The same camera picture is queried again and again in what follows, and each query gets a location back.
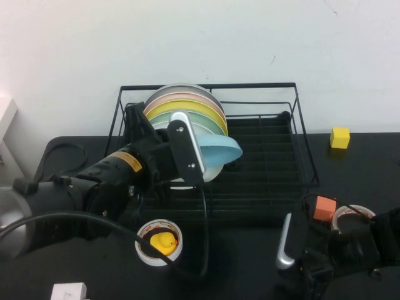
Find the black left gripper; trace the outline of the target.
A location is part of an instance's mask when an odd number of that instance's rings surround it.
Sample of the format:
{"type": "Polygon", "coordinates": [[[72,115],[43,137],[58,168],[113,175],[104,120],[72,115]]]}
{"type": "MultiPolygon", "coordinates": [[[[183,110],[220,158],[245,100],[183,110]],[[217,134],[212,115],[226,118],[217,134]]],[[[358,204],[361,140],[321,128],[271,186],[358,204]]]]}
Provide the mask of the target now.
{"type": "Polygon", "coordinates": [[[125,107],[124,142],[146,165],[150,186],[180,178],[165,129],[154,129],[144,115],[144,103],[125,107]]]}

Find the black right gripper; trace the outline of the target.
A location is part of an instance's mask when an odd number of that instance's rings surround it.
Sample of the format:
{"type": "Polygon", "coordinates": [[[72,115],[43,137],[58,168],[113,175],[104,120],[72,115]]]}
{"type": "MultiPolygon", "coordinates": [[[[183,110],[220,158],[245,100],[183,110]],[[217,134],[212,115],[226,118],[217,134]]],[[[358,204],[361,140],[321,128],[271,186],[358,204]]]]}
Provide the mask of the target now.
{"type": "Polygon", "coordinates": [[[304,246],[305,299],[322,299],[332,277],[380,268],[380,253],[370,225],[346,232],[311,224],[304,246]]]}

